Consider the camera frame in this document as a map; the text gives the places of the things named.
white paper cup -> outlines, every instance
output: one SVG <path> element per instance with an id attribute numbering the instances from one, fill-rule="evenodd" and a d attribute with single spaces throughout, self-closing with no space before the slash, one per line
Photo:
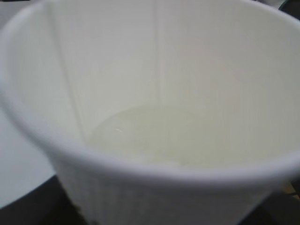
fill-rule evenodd
<path id="1" fill-rule="evenodd" d="M 280 138 L 296 138 L 299 40 L 296 20 L 249 0 L 43 1 L 3 31 L 0 96 L 90 224 L 234 225 L 299 173 L 299 151 L 255 165 L 163 170 L 81 140 L 110 115 L 161 95 L 220 126 L 241 97 L 242 125 L 257 107 L 288 130 Z"/>

liquid surface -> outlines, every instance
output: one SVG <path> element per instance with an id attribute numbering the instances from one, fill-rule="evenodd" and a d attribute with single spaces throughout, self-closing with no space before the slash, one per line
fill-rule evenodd
<path id="1" fill-rule="evenodd" d="M 298 132 L 289 135 L 291 123 L 282 126 L 279 119 L 262 115 L 253 119 L 249 112 L 245 108 L 221 126 L 212 115 L 136 107 L 103 121 L 88 144 L 134 163 L 195 168 L 255 164 L 299 149 Z"/>
<path id="2" fill-rule="evenodd" d="M 168 166 L 222 165 L 228 154 L 226 141 L 200 116 L 167 107 L 120 112 L 94 130 L 89 144 L 136 163 Z"/>

cup rim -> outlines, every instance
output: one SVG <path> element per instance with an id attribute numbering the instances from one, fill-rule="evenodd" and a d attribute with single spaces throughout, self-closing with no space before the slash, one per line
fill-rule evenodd
<path id="1" fill-rule="evenodd" d="M 6 24 L 0 39 L 0 100 L 4 112 L 22 133 L 39 145 L 47 155 L 69 165 L 76 165 L 86 171 L 118 178 L 124 182 L 146 186 L 180 189 L 224 190 L 235 188 L 256 188 L 278 185 L 300 172 L 300 151 L 255 165 L 216 169 L 162 169 L 160 166 L 138 165 L 119 161 L 93 150 L 79 141 L 61 134 L 47 122 L 36 116 L 10 88 L 6 53 L 8 43 L 15 32 L 32 14 L 42 10 L 45 4 L 58 0 L 46 0 L 21 10 Z M 231 0 L 248 4 L 259 10 L 281 17 L 300 30 L 300 23 L 285 15 L 250 0 Z"/>

cloudy liquid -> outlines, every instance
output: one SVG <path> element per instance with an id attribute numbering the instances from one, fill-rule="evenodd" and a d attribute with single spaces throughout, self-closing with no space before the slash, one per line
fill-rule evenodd
<path id="1" fill-rule="evenodd" d="M 226 141 L 201 116 L 168 107 L 120 112 L 94 130 L 89 145 L 132 162 L 169 166 L 222 165 L 228 155 Z"/>

dark surface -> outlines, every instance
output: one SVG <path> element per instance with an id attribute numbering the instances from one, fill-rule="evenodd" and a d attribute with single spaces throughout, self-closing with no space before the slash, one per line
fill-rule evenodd
<path id="1" fill-rule="evenodd" d="M 53 177 L 23 198 L 1 209 L 0 225 L 40 224 L 64 196 L 65 192 L 57 178 Z"/>

